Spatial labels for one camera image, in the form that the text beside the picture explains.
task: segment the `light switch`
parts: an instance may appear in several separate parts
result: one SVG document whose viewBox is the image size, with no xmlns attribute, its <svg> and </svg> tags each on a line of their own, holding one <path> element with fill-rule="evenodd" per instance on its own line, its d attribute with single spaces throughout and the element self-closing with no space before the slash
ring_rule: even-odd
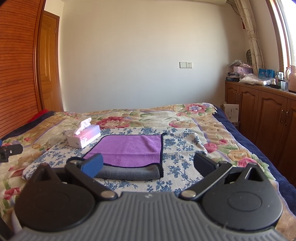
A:
<svg viewBox="0 0 296 241">
<path fill-rule="evenodd" d="M 192 69 L 192 62 L 186 62 L 186 68 Z"/>
<path fill-rule="evenodd" d="M 186 68 L 186 62 L 180 62 L 180 68 Z"/>
</svg>

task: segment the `cabinet top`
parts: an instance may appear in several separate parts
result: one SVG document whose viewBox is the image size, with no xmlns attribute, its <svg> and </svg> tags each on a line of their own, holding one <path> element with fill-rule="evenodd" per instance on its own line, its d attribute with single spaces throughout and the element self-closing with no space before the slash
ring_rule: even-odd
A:
<svg viewBox="0 0 296 241">
<path fill-rule="evenodd" d="M 296 94 L 289 92 L 289 91 L 274 89 L 274 88 L 260 86 L 260 85 L 244 84 L 244 83 L 239 83 L 239 82 L 234 82 L 234 81 L 225 81 L 225 84 L 238 85 L 238 86 L 243 86 L 243 87 L 247 87 L 247 88 L 251 88 L 251 89 L 255 89 L 255 90 L 261 90 L 261 91 L 269 92 L 269 93 L 276 94 L 279 96 L 283 96 L 288 99 L 296 100 Z"/>
</svg>

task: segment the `white tissue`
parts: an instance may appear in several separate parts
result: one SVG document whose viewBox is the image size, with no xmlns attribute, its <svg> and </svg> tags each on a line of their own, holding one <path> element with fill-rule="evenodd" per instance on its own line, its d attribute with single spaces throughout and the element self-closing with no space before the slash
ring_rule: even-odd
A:
<svg viewBox="0 0 296 241">
<path fill-rule="evenodd" d="M 79 127 L 74 131 L 75 135 L 79 135 L 82 130 L 91 125 L 91 117 L 80 122 Z"/>
</svg>

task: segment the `blue flower pattern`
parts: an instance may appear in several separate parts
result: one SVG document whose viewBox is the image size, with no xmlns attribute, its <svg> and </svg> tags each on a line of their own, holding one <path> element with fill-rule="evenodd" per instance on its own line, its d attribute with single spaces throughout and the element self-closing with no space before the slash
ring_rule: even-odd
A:
<svg viewBox="0 0 296 241">
<path fill-rule="evenodd" d="M 163 136 L 163 178 L 146 181 L 95 178 L 96 181 L 116 191 L 118 194 L 122 191 L 173 191 L 178 196 L 183 190 L 201 180 L 202 176 L 194 168 L 193 157 L 196 152 L 206 155 L 207 151 L 201 144 L 198 135 L 190 129 L 155 127 L 103 129 L 101 130 L 101 137 L 112 134 L 154 135 L 162 133 L 167 133 L 167 135 Z M 24 178 L 29 179 L 40 163 L 48 163 L 51 167 L 64 167 L 68 158 L 72 156 L 84 156 L 98 143 L 101 137 L 83 149 L 70 147 L 67 140 L 55 144 L 25 169 L 23 173 Z"/>
</svg>

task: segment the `curtain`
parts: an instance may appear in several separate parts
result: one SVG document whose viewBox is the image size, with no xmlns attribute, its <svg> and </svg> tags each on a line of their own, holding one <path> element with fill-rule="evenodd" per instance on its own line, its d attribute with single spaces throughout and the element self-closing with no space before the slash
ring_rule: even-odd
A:
<svg viewBox="0 0 296 241">
<path fill-rule="evenodd" d="M 253 72 L 258 75 L 259 69 L 264 69 L 262 51 L 257 37 L 255 18 L 249 0 L 234 0 L 242 17 L 249 37 L 250 50 L 252 55 Z"/>
</svg>

